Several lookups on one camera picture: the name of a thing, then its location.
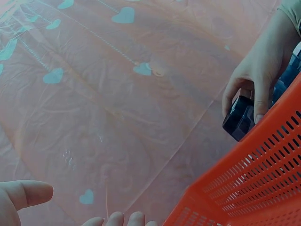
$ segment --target blue heart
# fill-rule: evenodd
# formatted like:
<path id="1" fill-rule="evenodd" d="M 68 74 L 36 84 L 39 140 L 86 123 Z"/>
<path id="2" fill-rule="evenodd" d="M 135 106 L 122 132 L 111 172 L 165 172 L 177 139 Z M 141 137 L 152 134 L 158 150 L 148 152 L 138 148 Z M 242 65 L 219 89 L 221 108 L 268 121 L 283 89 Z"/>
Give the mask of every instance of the blue heart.
<path id="1" fill-rule="evenodd" d="M 62 68 L 55 68 L 52 72 L 46 74 L 43 78 L 43 82 L 46 84 L 60 83 L 63 77 L 64 71 Z"/>
<path id="2" fill-rule="evenodd" d="M 11 58 L 11 56 L 14 53 L 14 50 L 17 46 L 17 39 L 11 39 L 9 40 L 8 44 L 6 47 L 0 51 L 0 60 L 8 60 Z"/>
<path id="3" fill-rule="evenodd" d="M 32 29 L 32 27 L 28 26 L 28 25 L 25 25 L 25 26 L 22 26 L 18 31 L 17 33 L 22 33 L 22 32 L 25 32 L 25 31 L 30 31 Z"/>
<path id="4" fill-rule="evenodd" d="M 59 4 L 57 8 L 59 9 L 69 8 L 70 6 L 73 6 L 73 4 L 74 4 L 74 0 L 65 0 L 61 4 Z"/>
<path id="5" fill-rule="evenodd" d="M 90 189 L 86 190 L 85 193 L 79 197 L 79 202 L 84 205 L 93 204 L 94 202 L 93 191 Z"/>
<path id="6" fill-rule="evenodd" d="M 36 20 L 38 18 L 39 18 L 38 16 L 32 16 L 32 17 L 28 18 L 28 20 L 33 23 L 33 22 L 36 22 Z"/>
<path id="7" fill-rule="evenodd" d="M 112 16 L 112 21 L 119 24 L 131 24 L 134 22 L 135 10 L 132 7 L 123 7 L 115 16 Z"/>
<path id="8" fill-rule="evenodd" d="M 47 30 L 52 30 L 57 28 L 59 25 L 61 24 L 61 20 L 60 19 L 56 19 L 54 22 L 52 22 L 51 24 L 49 24 L 46 29 Z"/>
<path id="9" fill-rule="evenodd" d="M 151 75 L 151 68 L 149 63 L 140 63 L 138 66 L 133 68 L 133 71 L 141 75 Z"/>
<path id="10" fill-rule="evenodd" d="M 0 75 L 2 74 L 2 71 L 3 71 L 3 64 L 0 64 Z"/>

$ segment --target pink plastic tablecloth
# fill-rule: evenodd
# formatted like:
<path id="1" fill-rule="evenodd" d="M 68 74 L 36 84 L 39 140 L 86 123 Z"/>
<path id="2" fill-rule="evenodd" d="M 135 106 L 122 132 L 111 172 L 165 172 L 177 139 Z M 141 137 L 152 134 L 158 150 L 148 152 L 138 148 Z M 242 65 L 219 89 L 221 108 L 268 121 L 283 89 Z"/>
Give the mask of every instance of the pink plastic tablecloth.
<path id="1" fill-rule="evenodd" d="M 0 0 L 0 180 L 55 188 L 23 225 L 162 223 L 234 144 L 222 90 L 278 3 Z"/>

